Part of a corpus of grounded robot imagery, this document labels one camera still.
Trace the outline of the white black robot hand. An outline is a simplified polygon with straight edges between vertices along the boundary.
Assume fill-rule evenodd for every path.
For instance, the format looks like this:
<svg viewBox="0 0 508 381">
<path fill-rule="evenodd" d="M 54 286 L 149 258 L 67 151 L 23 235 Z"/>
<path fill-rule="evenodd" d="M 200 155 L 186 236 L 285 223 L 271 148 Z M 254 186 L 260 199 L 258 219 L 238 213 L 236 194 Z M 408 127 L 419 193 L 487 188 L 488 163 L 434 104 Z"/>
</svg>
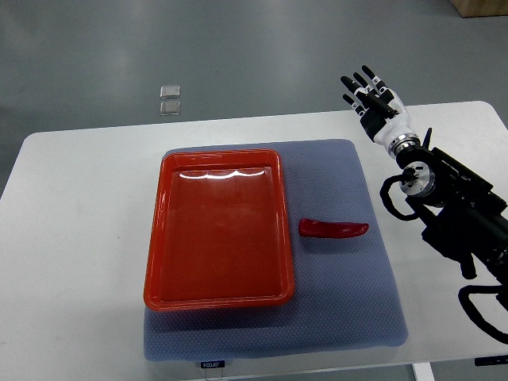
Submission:
<svg viewBox="0 0 508 381">
<path fill-rule="evenodd" d="M 364 132 L 390 157 L 421 144 L 410 127 L 410 115 L 402 100 L 372 69 L 364 65 L 361 73 L 341 76 L 341 83 L 348 91 L 343 99 L 359 116 Z"/>
</svg>

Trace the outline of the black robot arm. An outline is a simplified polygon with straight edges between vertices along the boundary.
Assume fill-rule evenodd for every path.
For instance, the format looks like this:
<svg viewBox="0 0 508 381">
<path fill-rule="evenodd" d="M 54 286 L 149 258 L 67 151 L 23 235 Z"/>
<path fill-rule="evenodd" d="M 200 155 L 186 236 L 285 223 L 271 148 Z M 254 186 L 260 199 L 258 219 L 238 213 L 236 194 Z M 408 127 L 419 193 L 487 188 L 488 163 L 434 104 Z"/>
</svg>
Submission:
<svg viewBox="0 0 508 381">
<path fill-rule="evenodd" d="M 507 203 L 492 185 L 439 148 L 430 148 L 431 135 L 396 133 L 387 151 L 402 172 L 383 182 L 380 197 L 386 210 L 401 221 L 421 220 L 421 238 L 442 256 L 460 265 L 465 279 L 476 277 L 479 260 L 497 279 L 496 286 L 469 285 L 458 299 L 470 320 L 487 335 L 505 344 L 506 333 L 486 321 L 472 294 L 492 294 L 507 306 Z"/>
</svg>

